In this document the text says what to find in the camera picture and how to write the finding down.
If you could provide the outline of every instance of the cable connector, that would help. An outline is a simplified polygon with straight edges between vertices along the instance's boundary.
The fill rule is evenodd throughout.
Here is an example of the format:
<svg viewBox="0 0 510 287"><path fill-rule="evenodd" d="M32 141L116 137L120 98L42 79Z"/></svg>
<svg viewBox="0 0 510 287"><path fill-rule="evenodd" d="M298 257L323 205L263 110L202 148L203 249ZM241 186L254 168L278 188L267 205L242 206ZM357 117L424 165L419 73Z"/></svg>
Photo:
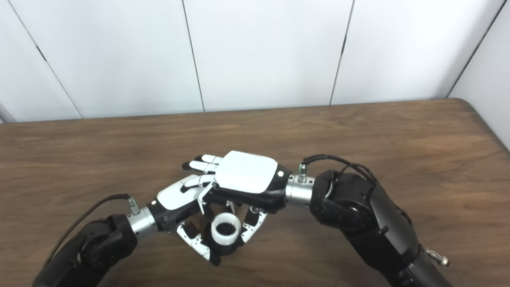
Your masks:
<svg viewBox="0 0 510 287"><path fill-rule="evenodd" d="M307 181L307 165L301 163L299 165L299 175L297 181L299 183L305 183Z"/></svg>
<svg viewBox="0 0 510 287"><path fill-rule="evenodd" d="M134 215L139 215L140 214L140 209L138 208L138 205L136 204L135 199L130 197L127 201L129 202L129 207L131 209L131 212Z"/></svg>

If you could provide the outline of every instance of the wooden table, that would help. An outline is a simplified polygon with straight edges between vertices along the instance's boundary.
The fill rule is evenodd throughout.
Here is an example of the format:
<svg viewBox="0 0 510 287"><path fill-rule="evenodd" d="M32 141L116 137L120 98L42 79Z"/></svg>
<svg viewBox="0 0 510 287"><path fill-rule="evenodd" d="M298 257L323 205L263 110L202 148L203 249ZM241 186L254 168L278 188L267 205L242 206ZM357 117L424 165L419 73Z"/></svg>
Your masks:
<svg viewBox="0 0 510 287"><path fill-rule="evenodd" d="M466 102L448 99L2 124L1 285L31 285L56 240L99 199L129 193L144 205L189 174L183 162L230 150L294 170L317 153L363 163L421 242L451 259L441 271L455 286L510 284L509 153ZM320 162L309 173L326 168L338 167ZM128 212L114 201L88 220ZM296 207L269 216L220 267L162 233L101 285L388 286L339 231Z"/></svg>

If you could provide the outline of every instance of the metal bolt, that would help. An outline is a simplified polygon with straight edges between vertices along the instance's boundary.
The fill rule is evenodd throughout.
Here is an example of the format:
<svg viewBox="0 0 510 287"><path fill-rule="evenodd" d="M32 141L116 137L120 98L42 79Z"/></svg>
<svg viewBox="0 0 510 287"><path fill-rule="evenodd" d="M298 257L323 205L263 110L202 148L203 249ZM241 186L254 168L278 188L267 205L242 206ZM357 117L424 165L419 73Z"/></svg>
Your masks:
<svg viewBox="0 0 510 287"><path fill-rule="evenodd" d="M437 252L434 252L430 249L428 249L427 247L423 248L423 250L425 251L425 254L428 255L428 257L430 257L431 259L433 259L434 261L436 261L440 266L450 266L450 261L448 260L448 258L446 256L442 256L440 254L438 254Z"/></svg>

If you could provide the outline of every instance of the white cylindrical part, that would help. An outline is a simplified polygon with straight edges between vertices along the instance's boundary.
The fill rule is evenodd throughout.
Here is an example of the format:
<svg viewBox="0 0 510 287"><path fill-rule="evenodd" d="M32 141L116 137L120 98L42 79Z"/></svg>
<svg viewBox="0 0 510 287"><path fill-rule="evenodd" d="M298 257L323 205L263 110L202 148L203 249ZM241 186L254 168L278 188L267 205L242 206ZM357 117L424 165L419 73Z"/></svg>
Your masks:
<svg viewBox="0 0 510 287"><path fill-rule="evenodd" d="M218 227L218 225L220 225L222 223L227 223L227 224L232 225L235 228L234 233L229 234L229 235L223 235L223 234L219 233L218 230L216 229L216 227ZM216 217L214 217L214 220L211 224L211 234L213 236L213 239L214 239L214 241L216 241L216 243L218 243L220 245L233 244L236 241L237 236L239 236L240 230L241 230L241 221L239 220L239 218L237 218L237 216L235 214L228 213L228 212L218 214Z"/></svg>

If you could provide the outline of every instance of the small white object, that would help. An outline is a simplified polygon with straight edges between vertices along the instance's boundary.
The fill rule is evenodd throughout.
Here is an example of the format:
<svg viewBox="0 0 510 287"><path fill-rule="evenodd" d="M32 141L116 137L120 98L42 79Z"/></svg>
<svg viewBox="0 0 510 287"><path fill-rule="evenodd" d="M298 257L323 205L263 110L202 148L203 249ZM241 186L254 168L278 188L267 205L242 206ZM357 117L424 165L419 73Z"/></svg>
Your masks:
<svg viewBox="0 0 510 287"><path fill-rule="evenodd" d="M203 190L203 187L191 188L185 193L181 191L181 187L187 181L197 177L198 175L190 175L160 191L157 198L161 205L168 210L175 210L192 202L193 200L196 200L200 192Z"/></svg>
<svg viewBox="0 0 510 287"><path fill-rule="evenodd" d="M277 167L272 158L231 151L216 169L216 182L221 188L259 194L267 189Z"/></svg>
<svg viewBox="0 0 510 287"><path fill-rule="evenodd" d="M216 229L216 227L218 225L220 225L221 223L231 224L234 226L234 228L236 230L234 231L234 233L232 233L230 235L220 234L218 232L218 230ZM236 241L237 236L239 236L240 229L241 229L241 221L239 220L239 218L237 218L237 216L235 216L235 214L232 214L229 212L218 214L214 218L214 220L211 224L211 234L213 236L214 241L216 241L216 243L218 243L220 245L225 245L225 246L233 244Z"/></svg>

